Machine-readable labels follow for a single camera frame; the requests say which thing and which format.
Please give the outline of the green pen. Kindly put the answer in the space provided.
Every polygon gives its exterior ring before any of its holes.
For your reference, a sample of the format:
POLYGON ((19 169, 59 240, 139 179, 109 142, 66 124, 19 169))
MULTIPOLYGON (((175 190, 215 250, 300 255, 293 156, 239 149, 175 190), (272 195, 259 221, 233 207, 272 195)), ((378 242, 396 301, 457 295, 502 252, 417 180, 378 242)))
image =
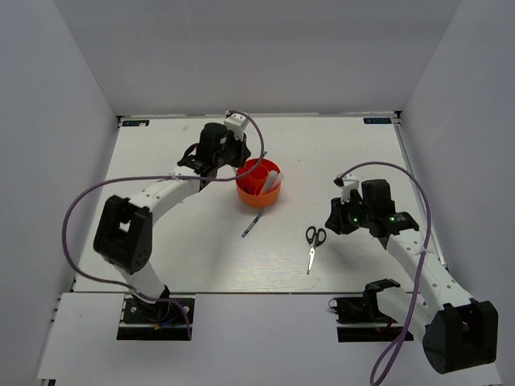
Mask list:
POLYGON ((263 151, 262 154, 260 155, 260 157, 257 159, 257 162, 256 162, 257 166, 262 164, 262 161, 266 157, 266 155, 267 155, 267 151, 263 151))

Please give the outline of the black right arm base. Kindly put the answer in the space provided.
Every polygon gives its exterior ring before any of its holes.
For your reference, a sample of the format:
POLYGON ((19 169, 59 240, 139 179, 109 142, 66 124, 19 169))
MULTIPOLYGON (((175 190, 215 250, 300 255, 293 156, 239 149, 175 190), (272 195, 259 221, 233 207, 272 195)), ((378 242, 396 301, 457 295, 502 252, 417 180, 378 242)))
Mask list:
POLYGON ((331 298, 328 308, 336 315, 339 343, 391 343, 402 332, 392 318, 371 316, 362 297, 331 298))

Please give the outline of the black handled scissors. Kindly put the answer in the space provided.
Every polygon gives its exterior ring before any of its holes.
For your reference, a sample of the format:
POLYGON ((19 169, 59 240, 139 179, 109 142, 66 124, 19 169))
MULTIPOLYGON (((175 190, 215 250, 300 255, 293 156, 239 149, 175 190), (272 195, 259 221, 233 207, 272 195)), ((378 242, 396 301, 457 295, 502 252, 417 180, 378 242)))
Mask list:
POLYGON ((310 226, 306 230, 305 237, 307 243, 310 245, 309 260, 307 264, 307 275, 309 275, 314 263, 315 251, 321 244, 324 243, 327 238, 327 233, 323 228, 310 226))

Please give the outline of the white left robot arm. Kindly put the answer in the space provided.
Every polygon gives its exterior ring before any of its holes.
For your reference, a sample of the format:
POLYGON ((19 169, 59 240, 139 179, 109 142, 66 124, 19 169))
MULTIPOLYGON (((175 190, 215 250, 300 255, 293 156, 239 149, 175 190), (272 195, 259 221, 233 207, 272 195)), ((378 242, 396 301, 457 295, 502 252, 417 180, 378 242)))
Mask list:
POLYGON ((248 124, 238 113, 221 124, 209 122, 166 177, 138 193, 113 195, 105 202, 93 249, 120 272, 151 320, 163 320, 170 311, 166 286, 150 264, 153 227, 175 205, 202 191, 220 168, 245 165, 250 156, 248 124))

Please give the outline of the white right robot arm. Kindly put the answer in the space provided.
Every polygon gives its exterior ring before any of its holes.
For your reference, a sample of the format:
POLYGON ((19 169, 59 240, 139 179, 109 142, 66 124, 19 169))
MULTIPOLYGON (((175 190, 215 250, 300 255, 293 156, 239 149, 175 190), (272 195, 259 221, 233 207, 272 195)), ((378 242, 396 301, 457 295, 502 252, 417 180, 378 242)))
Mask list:
POLYGON ((360 182, 352 176, 336 179, 341 195, 331 201, 325 223, 337 235, 360 228, 394 257, 421 296, 414 308, 411 296, 394 279, 365 285, 358 298, 337 298, 335 310, 343 324, 403 322, 422 343, 430 365, 440 374, 490 364, 496 360, 498 313, 489 301, 477 301, 423 247, 418 223, 399 212, 384 179, 360 182))

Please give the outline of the blue clear pen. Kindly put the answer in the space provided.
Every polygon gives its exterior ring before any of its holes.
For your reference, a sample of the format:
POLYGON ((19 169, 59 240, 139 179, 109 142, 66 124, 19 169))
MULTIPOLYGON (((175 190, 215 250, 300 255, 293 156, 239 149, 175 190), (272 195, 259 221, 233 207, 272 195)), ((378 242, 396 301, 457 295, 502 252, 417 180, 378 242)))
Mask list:
POLYGON ((264 208, 262 210, 260 210, 260 212, 251 221, 249 226, 243 231, 243 233, 241 234, 241 238, 247 237, 247 235, 252 231, 252 229, 257 224, 257 222, 262 218, 263 214, 264 214, 264 208))

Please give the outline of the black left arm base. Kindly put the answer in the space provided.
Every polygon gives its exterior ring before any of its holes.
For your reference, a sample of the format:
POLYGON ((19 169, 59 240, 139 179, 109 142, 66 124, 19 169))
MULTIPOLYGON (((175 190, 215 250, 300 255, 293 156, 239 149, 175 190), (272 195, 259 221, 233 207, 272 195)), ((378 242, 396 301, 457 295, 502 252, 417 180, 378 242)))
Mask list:
POLYGON ((117 328, 118 341, 188 341, 192 332, 194 298, 175 298, 180 304, 145 306, 136 297, 126 296, 117 328))

